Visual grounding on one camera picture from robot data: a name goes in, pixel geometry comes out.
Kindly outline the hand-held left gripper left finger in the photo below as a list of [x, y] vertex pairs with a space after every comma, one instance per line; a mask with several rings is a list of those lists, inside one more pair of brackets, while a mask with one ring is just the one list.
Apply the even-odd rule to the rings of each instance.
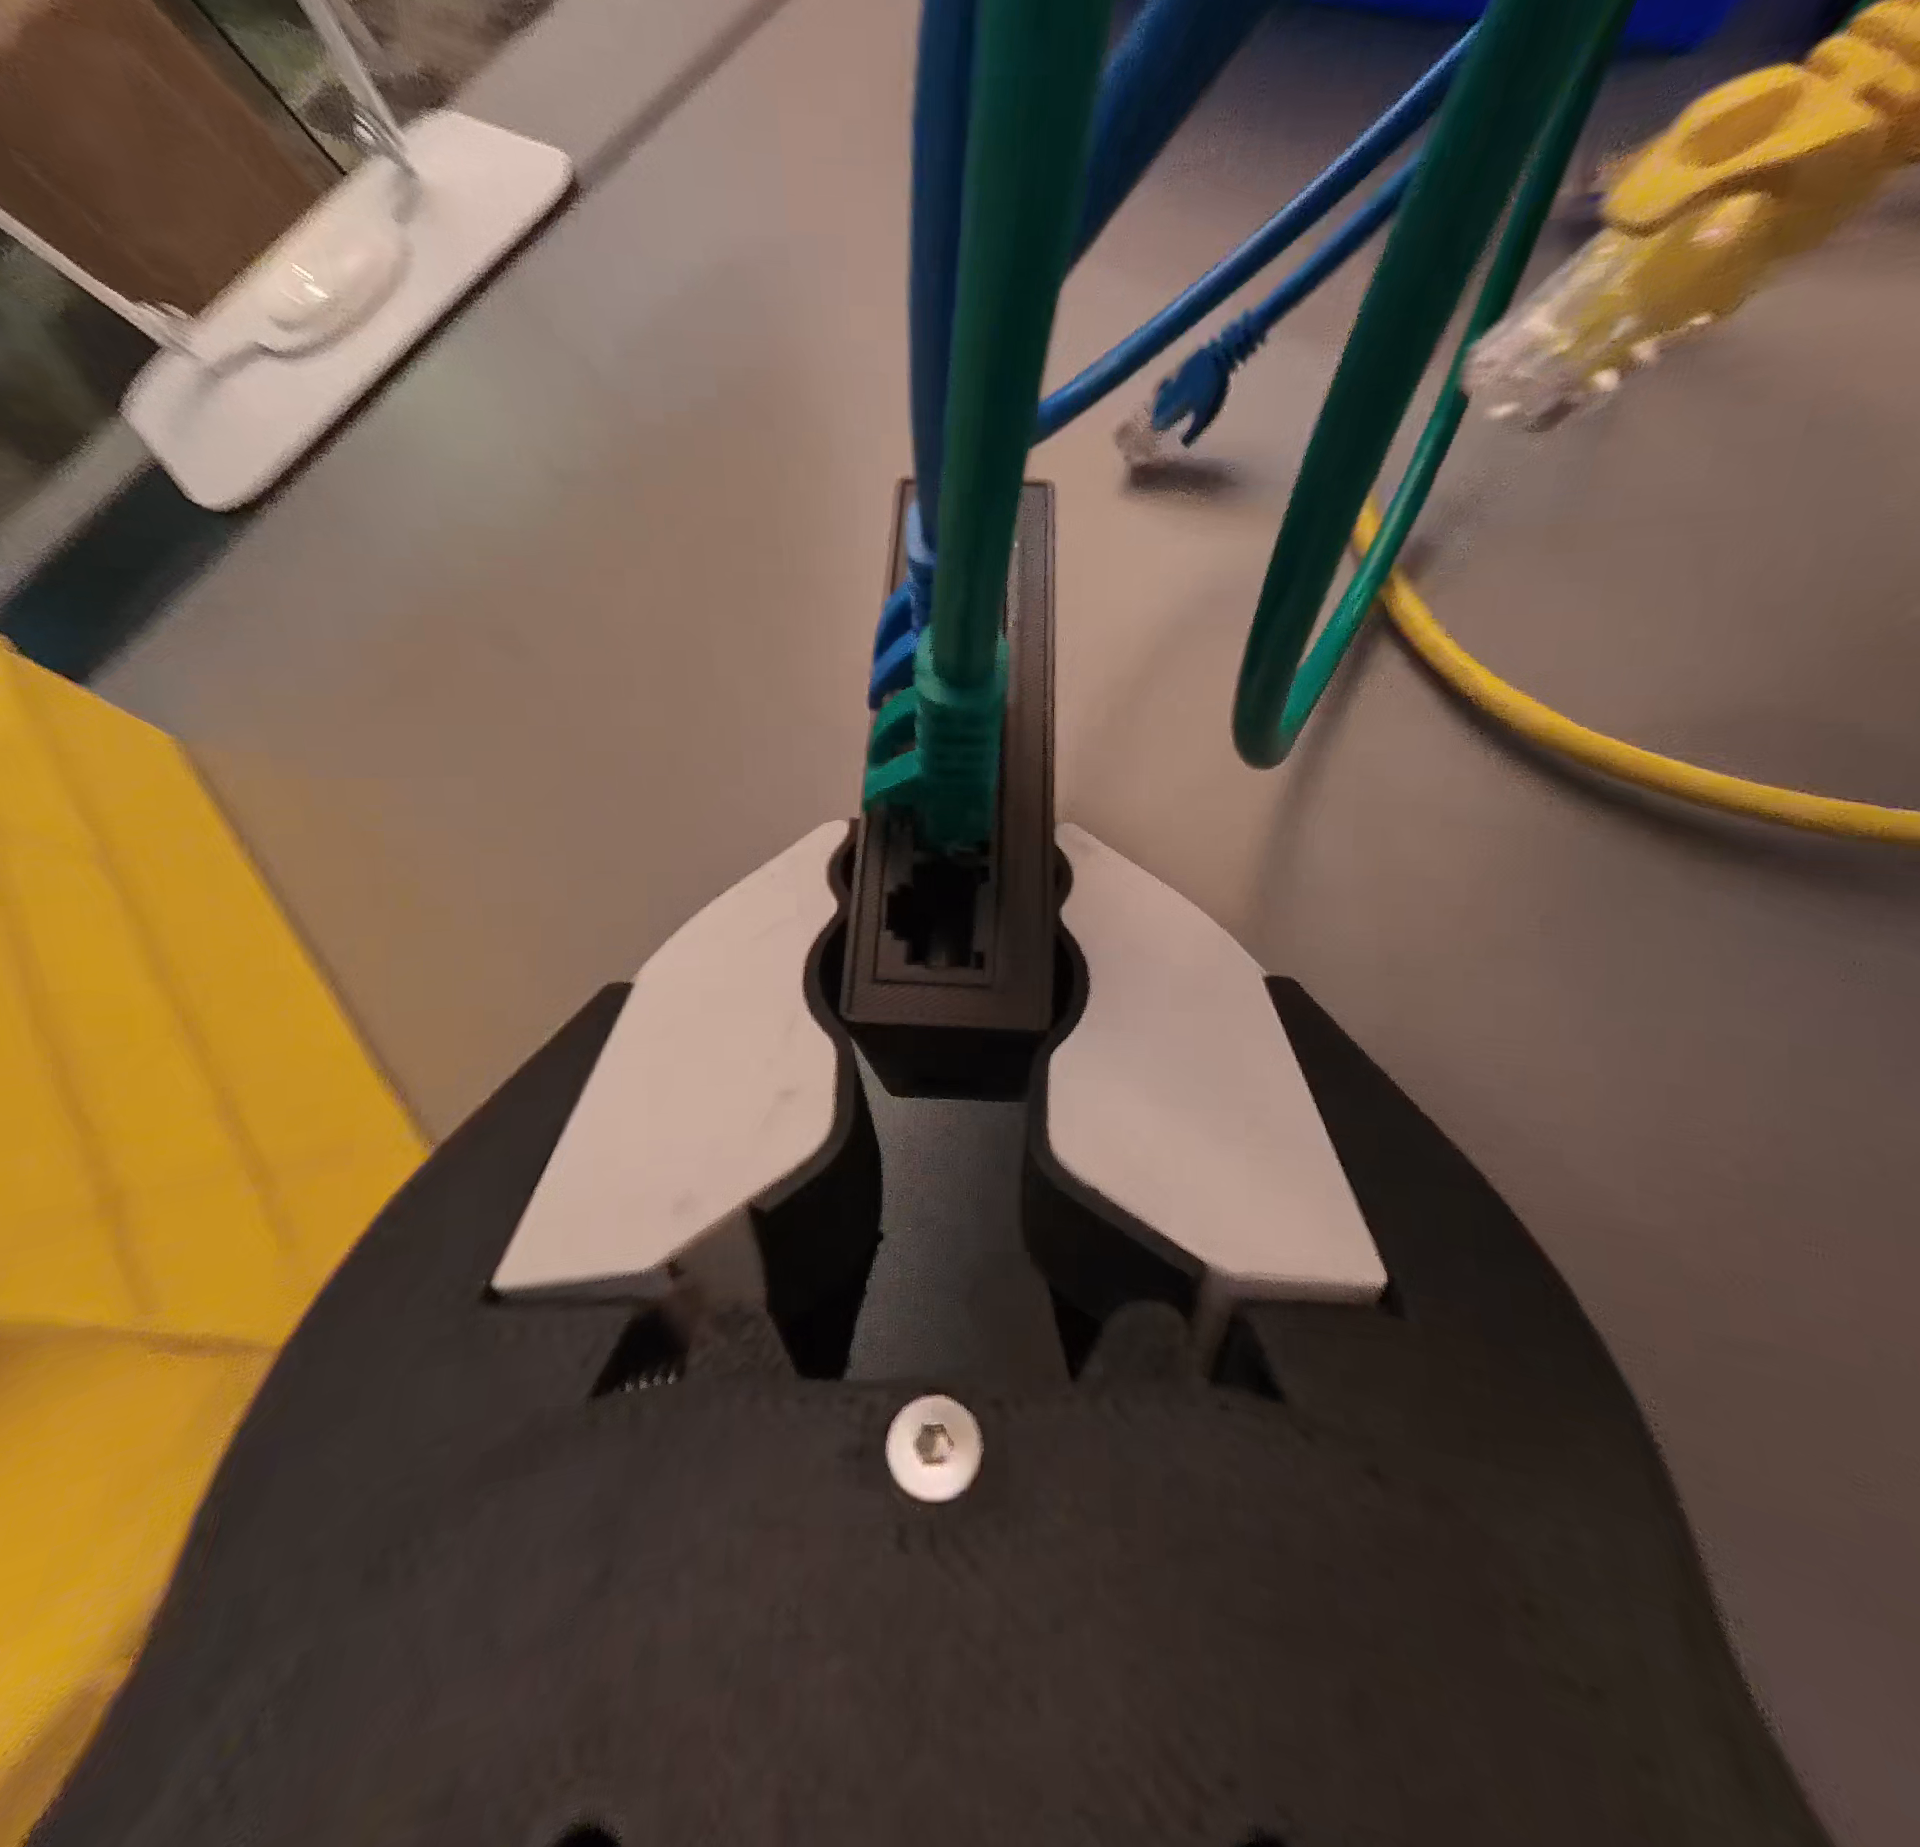
[[497, 1296], [767, 1299], [752, 1210], [825, 1148], [835, 1115], [803, 969], [846, 833], [806, 833], [642, 963], [495, 1265]]

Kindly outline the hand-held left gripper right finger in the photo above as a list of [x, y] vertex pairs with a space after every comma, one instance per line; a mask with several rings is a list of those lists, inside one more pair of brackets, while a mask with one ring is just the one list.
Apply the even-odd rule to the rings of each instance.
[[1060, 915], [1088, 969], [1050, 1053], [1046, 1151], [1198, 1265], [1206, 1301], [1376, 1305], [1389, 1274], [1259, 963], [1080, 825]]

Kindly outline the black ethernet switch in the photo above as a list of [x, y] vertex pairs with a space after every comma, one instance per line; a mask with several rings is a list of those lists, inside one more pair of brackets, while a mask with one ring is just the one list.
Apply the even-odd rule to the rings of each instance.
[[1060, 930], [1072, 869], [1055, 843], [1055, 490], [1020, 490], [1006, 633], [1009, 676], [995, 833], [932, 854], [905, 818], [868, 811], [838, 860], [845, 924], [823, 992], [877, 1084], [899, 1099], [1013, 1104], [1070, 1016]]

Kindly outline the yellow plastic bin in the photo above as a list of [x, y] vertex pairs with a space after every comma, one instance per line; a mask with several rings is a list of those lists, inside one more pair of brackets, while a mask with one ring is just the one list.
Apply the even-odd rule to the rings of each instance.
[[2, 1841], [430, 1140], [165, 732], [2, 654]]

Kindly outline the wooden instruction board with stand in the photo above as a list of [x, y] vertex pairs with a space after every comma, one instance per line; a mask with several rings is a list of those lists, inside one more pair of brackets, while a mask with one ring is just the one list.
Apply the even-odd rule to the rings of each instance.
[[454, 107], [401, 122], [346, 0], [296, 0], [363, 162], [198, 315], [132, 298], [13, 210], [4, 230], [155, 346], [119, 413], [196, 506], [260, 501], [570, 195], [572, 160]]

